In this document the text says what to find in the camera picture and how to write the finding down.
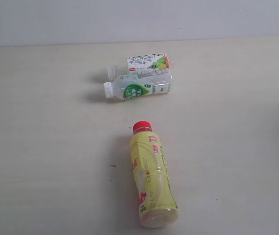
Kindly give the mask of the yellow Nutri-Express bottle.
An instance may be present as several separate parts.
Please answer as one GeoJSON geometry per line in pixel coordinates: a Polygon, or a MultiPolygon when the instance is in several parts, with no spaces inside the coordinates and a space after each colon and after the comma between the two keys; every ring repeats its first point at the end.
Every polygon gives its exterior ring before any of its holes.
{"type": "Polygon", "coordinates": [[[178,206],[171,193],[168,168],[159,136],[151,124],[139,121],[130,140],[134,181],[139,194],[140,223],[161,228],[178,219],[178,206]]]}

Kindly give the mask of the clear green-label drink bottle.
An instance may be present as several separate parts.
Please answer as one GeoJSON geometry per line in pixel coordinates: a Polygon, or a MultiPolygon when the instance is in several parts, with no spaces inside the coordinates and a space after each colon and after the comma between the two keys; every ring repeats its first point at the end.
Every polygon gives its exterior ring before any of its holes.
{"type": "Polygon", "coordinates": [[[173,83],[173,76],[168,69],[142,74],[126,74],[113,82],[105,82],[106,98],[129,100],[152,94],[167,94],[173,83]]]}

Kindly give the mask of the clear fruit-label bottle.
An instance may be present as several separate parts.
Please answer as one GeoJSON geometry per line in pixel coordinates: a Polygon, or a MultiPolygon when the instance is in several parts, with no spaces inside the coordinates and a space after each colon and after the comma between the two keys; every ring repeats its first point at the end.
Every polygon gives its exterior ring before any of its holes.
{"type": "Polygon", "coordinates": [[[173,70],[173,59],[166,53],[130,56],[107,67],[108,79],[115,80],[125,74],[142,74],[151,71],[173,70]]]}

